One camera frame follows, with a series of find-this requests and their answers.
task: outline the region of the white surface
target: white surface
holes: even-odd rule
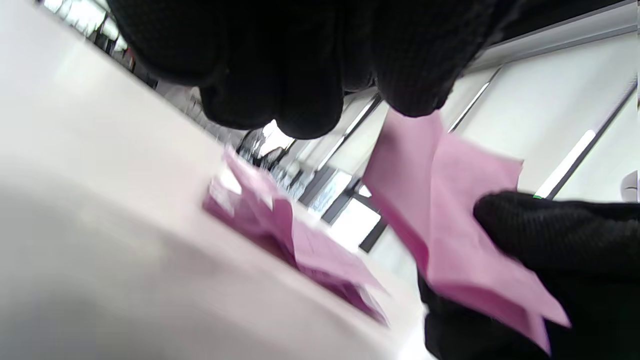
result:
[[[391,227],[387,227],[373,246],[369,257],[380,267],[402,279],[416,294],[418,291],[418,268],[413,256],[397,237]]]
[[[621,202],[620,185],[640,168],[640,120],[632,96],[556,199]]]
[[[524,160],[519,189],[536,192],[588,130],[598,131],[637,74],[637,35],[506,65],[456,133]]]
[[[221,148],[25,1],[0,2],[0,358],[425,359],[202,211]]]

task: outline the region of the window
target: window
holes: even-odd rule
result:
[[[317,216],[324,214],[350,181],[351,175],[340,170],[336,171],[322,190],[314,197],[311,205],[309,205],[309,212]]]
[[[262,134],[265,137],[264,144],[260,148],[259,155],[263,156],[267,152],[272,151],[281,147],[282,149],[288,148],[292,143],[293,139],[284,135],[282,131],[276,125],[276,121],[271,121],[267,126],[262,129]]]
[[[351,199],[335,219],[329,233],[339,244],[350,251],[355,251],[378,221],[380,221],[379,214],[360,201]]]

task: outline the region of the black glove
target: black glove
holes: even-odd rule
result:
[[[158,77],[199,86],[205,114],[287,135],[331,131],[345,92],[372,85],[418,117],[522,0],[108,0],[124,39]]]
[[[503,192],[474,216],[567,312],[571,329],[547,323],[553,359],[640,359],[640,204]]]

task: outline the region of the crumpled pink paper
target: crumpled pink paper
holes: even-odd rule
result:
[[[569,326],[532,271],[501,253],[473,216],[480,197],[518,184],[522,162],[445,133],[439,112],[389,110],[363,182],[434,291],[514,328],[550,352],[543,318]]]
[[[233,179],[230,182],[216,177],[209,185],[204,209],[386,325],[385,315],[365,287],[384,289],[363,261],[322,230],[297,220],[291,200],[268,173],[249,165],[230,149],[224,159],[239,188],[232,189]]]

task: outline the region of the white wall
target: white wall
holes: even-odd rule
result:
[[[416,294],[419,294],[418,268],[411,254],[391,230],[391,227],[388,226],[382,232],[369,256],[377,262],[378,266],[397,276]]]
[[[458,133],[524,159],[519,189],[537,191],[623,98],[637,73],[636,39],[632,33],[506,65]]]
[[[640,168],[640,122],[637,99],[631,97],[556,199],[622,201],[625,176]]]

